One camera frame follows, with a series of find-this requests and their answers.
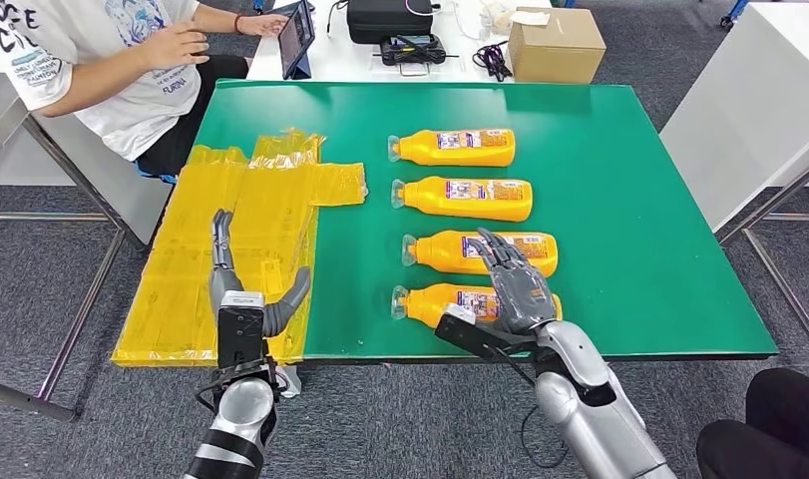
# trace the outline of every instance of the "cardboard box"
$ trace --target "cardboard box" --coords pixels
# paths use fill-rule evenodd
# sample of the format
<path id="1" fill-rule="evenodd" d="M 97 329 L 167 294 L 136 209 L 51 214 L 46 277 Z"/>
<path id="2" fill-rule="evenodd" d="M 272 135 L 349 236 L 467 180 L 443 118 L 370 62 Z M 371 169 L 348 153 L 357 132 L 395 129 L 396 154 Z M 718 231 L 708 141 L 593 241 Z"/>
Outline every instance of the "cardboard box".
<path id="1" fill-rule="evenodd" d="M 517 82 L 589 83 L 604 57 L 592 12 L 580 8 L 519 7 L 551 14 L 548 25 L 514 23 L 510 29 L 513 77 Z"/>

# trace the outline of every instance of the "robotic arm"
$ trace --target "robotic arm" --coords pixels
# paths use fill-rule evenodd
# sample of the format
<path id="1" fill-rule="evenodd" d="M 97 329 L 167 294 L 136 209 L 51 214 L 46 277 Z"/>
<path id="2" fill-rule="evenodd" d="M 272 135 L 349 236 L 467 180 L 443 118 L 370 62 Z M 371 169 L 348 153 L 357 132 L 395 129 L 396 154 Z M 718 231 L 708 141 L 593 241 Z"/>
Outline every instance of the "robotic arm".
<path id="1" fill-rule="evenodd" d="M 277 336 L 310 290 L 310 271 L 298 270 L 292 288 L 274 304 L 249 292 L 233 269 L 228 226 L 231 212 L 213 217 L 213 270 L 208 288 L 216 317 L 218 369 L 197 400 L 215 419 L 185 479 L 256 479 L 276 422 L 274 404 L 282 388 L 266 338 Z M 212 403 L 202 398 L 212 393 Z"/>
<path id="2" fill-rule="evenodd" d="M 674 478 L 595 345 L 576 324 L 557 321 L 542 274 L 501 237 L 478 233 L 486 244 L 472 244 L 490 271 L 499 317 L 477 322 L 450 304 L 435 334 L 486 359 L 530 352 L 539 406 L 590 478 Z"/>

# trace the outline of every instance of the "person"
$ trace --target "person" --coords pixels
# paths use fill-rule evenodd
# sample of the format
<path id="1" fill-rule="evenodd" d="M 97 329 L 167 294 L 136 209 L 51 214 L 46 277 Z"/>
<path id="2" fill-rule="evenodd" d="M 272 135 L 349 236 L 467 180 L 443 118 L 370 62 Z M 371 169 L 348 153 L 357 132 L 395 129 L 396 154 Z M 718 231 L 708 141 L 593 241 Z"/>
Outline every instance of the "person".
<path id="1" fill-rule="evenodd" d="M 204 33 L 269 36 L 285 22 L 195 0 L 0 0 L 0 50 L 29 110 L 74 113 L 142 171 L 174 176 L 216 79 L 248 73 L 242 57 L 208 55 Z"/>
<path id="2" fill-rule="evenodd" d="M 809 479 L 809 377 L 761 371 L 745 398 L 745 424 L 713 422 L 700 431 L 703 479 Z"/>

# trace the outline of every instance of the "black pants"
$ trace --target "black pants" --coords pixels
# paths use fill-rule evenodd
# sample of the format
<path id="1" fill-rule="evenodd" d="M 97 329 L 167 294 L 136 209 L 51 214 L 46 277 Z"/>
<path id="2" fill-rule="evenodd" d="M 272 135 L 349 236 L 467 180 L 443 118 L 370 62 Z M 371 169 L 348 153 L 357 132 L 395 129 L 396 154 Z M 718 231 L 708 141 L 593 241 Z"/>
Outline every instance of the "black pants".
<path id="1" fill-rule="evenodd" d="M 703 479 L 809 479 L 809 378 L 761 371 L 745 402 L 747 424 L 716 421 L 700 431 Z"/>
<path id="2" fill-rule="evenodd" d="M 199 96 L 189 113 L 178 118 L 178 122 L 145 153 L 137 158 L 140 170 L 151 175 L 175 176 L 187 164 L 187 157 L 193 148 L 193 141 L 199 133 L 204 112 L 213 88 L 219 78 L 245 78 L 248 64 L 242 57 L 210 55 L 209 61 L 196 65 L 202 77 Z"/>

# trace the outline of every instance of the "red bracelet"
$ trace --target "red bracelet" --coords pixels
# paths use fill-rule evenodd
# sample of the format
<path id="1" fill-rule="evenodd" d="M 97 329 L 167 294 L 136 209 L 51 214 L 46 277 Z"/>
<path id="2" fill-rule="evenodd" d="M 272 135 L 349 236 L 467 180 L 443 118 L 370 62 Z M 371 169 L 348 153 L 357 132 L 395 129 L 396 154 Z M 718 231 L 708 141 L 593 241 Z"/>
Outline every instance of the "red bracelet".
<path id="1" fill-rule="evenodd" d="M 233 33 L 238 33 L 240 35 L 242 34 L 242 32 L 239 31 L 239 19 L 244 16 L 245 15 L 240 15 L 237 13 L 236 16 L 233 17 Z"/>

